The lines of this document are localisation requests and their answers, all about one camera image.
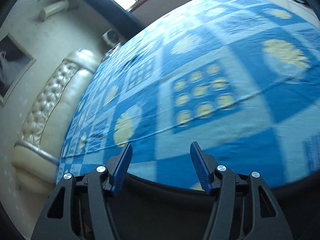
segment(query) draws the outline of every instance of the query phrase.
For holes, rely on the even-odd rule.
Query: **black clamp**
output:
[[[202,189],[217,198],[203,240],[293,240],[278,202],[258,172],[249,176],[233,173],[204,154],[197,142],[191,144],[190,156]],[[116,197],[121,190],[131,159],[132,146],[126,143],[105,166],[78,177],[66,173],[44,206],[31,240],[86,238],[88,222],[75,214],[82,208],[81,193],[88,195],[87,221],[94,239],[120,240],[108,198]]]

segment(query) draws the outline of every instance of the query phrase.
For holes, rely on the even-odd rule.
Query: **white wall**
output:
[[[37,15],[57,0],[18,0],[0,29],[0,40],[9,32],[36,62],[21,78],[4,106],[0,106],[0,201],[17,229],[31,237],[46,197],[22,188],[16,190],[15,169],[9,153],[23,120],[47,79],[72,50],[89,49],[102,57],[107,47],[101,36],[110,28],[87,4],[49,17],[44,23]]]
[[[148,0],[132,14],[146,27],[156,19],[191,0]]]

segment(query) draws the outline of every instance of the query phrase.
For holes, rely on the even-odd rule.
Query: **blue patterned blanket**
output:
[[[129,141],[129,173],[199,188],[189,147],[271,187],[319,169],[320,34],[265,0],[193,0],[102,63],[71,121],[57,181]]]

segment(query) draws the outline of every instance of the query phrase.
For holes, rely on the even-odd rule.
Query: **framed picture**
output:
[[[0,41],[0,101],[7,101],[12,90],[36,61],[10,34]]]

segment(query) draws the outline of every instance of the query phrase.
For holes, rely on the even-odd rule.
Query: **cream leather headboard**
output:
[[[12,166],[23,187],[40,194],[54,188],[65,133],[99,64],[88,50],[72,52],[38,94],[12,153]]]
[[[61,95],[70,79],[79,70],[79,66],[64,61],[56,69],[44,88],[38,94],[22,125],[19,141],[27,141],[34,146],[40,146],[41,136],[49,116],[59,103]]]

